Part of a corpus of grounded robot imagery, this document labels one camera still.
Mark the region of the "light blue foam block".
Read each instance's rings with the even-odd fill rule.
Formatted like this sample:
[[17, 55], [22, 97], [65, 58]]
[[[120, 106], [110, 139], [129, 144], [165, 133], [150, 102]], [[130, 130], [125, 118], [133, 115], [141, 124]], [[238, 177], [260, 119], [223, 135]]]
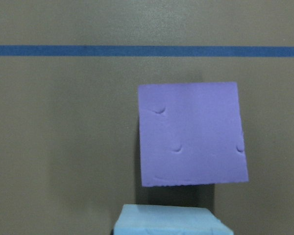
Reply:
[[125, 204], [115, 235], [232, 235], [208, 209]]

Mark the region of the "purple foam block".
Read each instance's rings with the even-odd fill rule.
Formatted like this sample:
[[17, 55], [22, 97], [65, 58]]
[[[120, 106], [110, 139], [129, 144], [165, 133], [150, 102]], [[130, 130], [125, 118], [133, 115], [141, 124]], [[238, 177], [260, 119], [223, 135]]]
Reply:
[[138, 87], [144, 187], [248, 181], [235, 82]]

